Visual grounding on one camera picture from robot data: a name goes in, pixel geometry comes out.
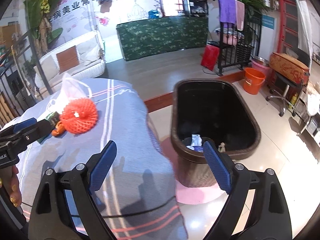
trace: metal bolt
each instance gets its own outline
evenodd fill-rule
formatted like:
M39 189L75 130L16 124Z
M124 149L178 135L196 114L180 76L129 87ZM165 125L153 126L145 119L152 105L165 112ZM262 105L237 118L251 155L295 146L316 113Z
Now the metal bolt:
M77 169L78 171L82 171L82 170L84 169L84 164L83 164L83 163L78 164L78 165L76 166L76 169Z
M275 174L275 171L273 169L267 169L267 173L269 175L273 175L273 174Z
M239 171L242 171L244 169L244 166L241 163L236 164L236 169Z
M47 174L48 176L51 175L53 173L53 169L47 169L45 174Z

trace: yellow bottle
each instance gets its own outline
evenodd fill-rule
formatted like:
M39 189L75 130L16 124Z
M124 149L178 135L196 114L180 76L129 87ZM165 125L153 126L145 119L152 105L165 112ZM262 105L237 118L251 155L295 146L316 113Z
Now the yellow bottle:
M294 104L297 102L298 99L298 93L295 93L294 96L291 98L290 103L294 106Z

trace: red trash bin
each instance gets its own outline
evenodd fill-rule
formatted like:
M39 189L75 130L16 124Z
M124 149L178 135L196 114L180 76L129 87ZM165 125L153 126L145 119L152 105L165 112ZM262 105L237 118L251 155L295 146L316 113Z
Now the red trash bin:
M214 65L217 62L220 49L216 46L207 44L204 49L204 54L201 61L201 66L206 67L209 70L213 70Z

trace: green counter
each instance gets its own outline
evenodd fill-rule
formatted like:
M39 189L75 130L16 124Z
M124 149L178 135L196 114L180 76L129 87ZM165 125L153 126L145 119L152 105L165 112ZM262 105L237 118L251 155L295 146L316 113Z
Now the green counter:
M163 17L117 25L126 61L180 49L204 47L208 19L205 17Z

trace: bucket handle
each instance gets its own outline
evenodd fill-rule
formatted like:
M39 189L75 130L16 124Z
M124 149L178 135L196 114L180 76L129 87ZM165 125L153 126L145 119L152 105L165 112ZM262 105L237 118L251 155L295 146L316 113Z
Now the bucket handle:
M259 85L261 85L263 82L265 82L265 80L266 80L266 79L262 80L261 83L256 84L256 85L253 85L253 86L259 86ZM245 82L246 82L249 86L252 86L252 84L250 84L250 83L247 81L247 79L245 79Z

